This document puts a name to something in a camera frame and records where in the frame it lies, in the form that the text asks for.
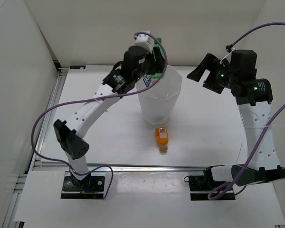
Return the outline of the green plastic soda bottle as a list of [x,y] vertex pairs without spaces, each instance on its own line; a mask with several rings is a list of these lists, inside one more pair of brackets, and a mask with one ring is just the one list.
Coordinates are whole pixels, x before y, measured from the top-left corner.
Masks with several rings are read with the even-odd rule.
[[158,73],[150,75],[151,80],[155,81],[161,76],[165,63],[164,53],[158,42],[154,42],[153,55],[156,62],[157,70],[159,70]]

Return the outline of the clear bottle white orange label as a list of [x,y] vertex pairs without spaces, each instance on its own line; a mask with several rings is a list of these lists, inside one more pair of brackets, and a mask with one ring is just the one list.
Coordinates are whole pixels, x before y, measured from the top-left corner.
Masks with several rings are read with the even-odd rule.
[[161,74],[154,74],[154,75],[145,75],[143,77],[143,82],[145,84],[146,87],[150,87],[151,85],[153,85],[158,78],[161,76]]

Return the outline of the orange juice bottle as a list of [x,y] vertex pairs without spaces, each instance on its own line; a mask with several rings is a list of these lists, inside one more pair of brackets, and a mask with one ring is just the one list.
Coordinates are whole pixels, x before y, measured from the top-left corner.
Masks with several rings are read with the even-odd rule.
[[169,135],[166,127],[155,128],[155,140],[160,153],[166,153],[169,143]]

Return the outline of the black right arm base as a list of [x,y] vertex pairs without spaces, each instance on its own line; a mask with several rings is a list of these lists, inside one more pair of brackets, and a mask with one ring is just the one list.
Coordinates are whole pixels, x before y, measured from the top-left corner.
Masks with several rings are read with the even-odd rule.
[[[210,185],[206,181],[205,176],[192,176],[192,175],[185,176],[183,180],[185,183],[189,184],[191,201],[208,201],[209,200],[208,194],[216,187],[225,183],[224,181],[219,181],[219,182],[215,181],[214,184]],[[214,192],[211,196],[214,197],[220,194],[225,188],[226,186],[220,188],[218,191]],[[235,200],[234,195],[235,195],[234,191],[233,189],[231,189],[218,200]]]

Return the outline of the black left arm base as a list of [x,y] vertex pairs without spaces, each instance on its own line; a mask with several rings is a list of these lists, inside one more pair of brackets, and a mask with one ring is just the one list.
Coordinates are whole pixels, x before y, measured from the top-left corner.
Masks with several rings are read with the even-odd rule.
[[64,175],[62,184],[61,199],[87,199],[87,200],[103,200],[105,188],[105,173],[88,176],[85,178],[84,184],[80,187],[76,184],[74,178],[69,172]]

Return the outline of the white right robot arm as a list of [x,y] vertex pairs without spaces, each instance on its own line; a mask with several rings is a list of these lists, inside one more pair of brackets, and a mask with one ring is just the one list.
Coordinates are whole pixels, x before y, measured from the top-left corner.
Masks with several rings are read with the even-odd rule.
[[272,130],[269,128],[272,87],[264,78],[257,78],[257,54],[253,50],[234,50],[231,60],[218,59],[207,53],[201,63],[187,75],[200,81],[207,70],[209,74],[203,87],[217,94],[227,88],[235,97],[245,130],[248,164],[220,165],[208,167],[203,178],[193,178],[197,186],[205,185],[209,190],[220,184],[234,181],[238,186],[267,183],[285,179],[276,154]]

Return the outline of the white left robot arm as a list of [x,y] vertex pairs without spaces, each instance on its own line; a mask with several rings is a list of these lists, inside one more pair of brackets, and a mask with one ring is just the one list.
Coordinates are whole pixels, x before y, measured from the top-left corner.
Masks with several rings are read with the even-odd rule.
[[123,94],[131,91],[141,77],[160,73],[164,63],[159,46],[154,47],[152,51],[141,46],[129,47],[123,60],[116,63],[103,79],[93,95],[93,100],[84,103],[66,120],[54,122],[55,135],[71,165],[71,182],[76,188],[86,190],[92,186],[92,177],[85,157],[89,144],[84,140],[89,128],[110,106],[121,100]]

